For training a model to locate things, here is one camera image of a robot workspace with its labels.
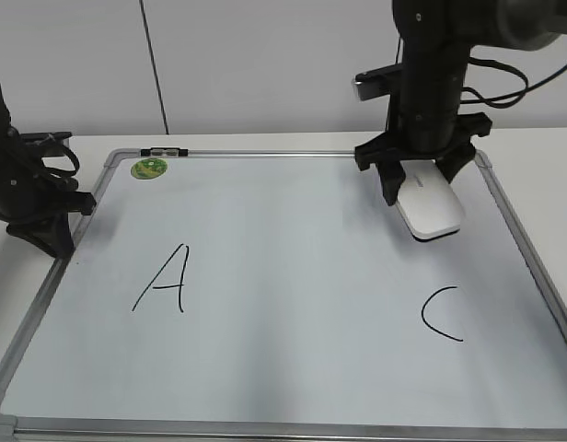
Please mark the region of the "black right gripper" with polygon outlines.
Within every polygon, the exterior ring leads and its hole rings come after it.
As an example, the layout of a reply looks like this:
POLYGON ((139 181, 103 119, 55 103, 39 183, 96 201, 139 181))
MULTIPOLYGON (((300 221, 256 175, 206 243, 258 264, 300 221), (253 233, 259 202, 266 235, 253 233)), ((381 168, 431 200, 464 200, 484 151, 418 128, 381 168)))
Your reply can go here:
POLYGON ((451 184, 476 156, 471 143, 475 136, 485 137, 492 130, 492 121, 483 113, 451 115, 426 122, 420 118, 407 120, 399 105, 388 105, 388 129, 354 149, 360 170, 376 163, 382 195, 393 206, 399 189, 406 180, 400 161, 433 160, 445 180, 451 184))

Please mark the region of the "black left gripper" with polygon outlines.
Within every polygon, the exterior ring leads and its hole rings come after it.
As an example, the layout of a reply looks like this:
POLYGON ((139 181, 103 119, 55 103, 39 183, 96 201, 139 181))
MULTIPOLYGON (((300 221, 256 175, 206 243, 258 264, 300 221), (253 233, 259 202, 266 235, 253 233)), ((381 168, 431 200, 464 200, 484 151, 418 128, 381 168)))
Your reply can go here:
POLYGON ((92 215, 97 201, 78 190, 80 163, 69 146, 26 145, 21 135, 0 133, 0 220, 8 235, 68 258, 75 251, 68 213, 92 215))

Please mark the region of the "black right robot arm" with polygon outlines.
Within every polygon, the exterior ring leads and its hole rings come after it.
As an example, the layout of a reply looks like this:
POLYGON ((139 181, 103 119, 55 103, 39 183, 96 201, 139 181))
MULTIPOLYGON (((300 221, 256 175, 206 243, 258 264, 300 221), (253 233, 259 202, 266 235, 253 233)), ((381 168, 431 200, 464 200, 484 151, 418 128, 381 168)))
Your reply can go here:
POLYGON ((402 40, 398 63, 355 76, 361 101, 388 97, 386 130, 354 150, 360 170, 376 167, 383 198, 394 205, 406 180, 403 162, 430 160, 447 181, 475 156, 475 136, 489 135, 482 113, 462 114, 462 94, 494 109, 514 106, 535 90, 518 69, 478 59, 476 46, 537 51, 567 35, 567 1, 395 1, 395 26, 402 40), (518 76, 522 89, 485 98, 465 87, 469 65, 518 76))

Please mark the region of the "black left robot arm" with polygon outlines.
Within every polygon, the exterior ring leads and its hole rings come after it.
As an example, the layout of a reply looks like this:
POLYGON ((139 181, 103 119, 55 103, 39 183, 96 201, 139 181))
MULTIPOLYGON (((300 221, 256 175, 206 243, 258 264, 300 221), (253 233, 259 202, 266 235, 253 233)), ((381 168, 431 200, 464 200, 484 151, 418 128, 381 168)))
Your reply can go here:
POLYGON ((68 216, 91 215, 96 199, 78 190, 70 132, 20 133, 0 85, 0 221, 6 233, 53 258, 75 250, 68 216))

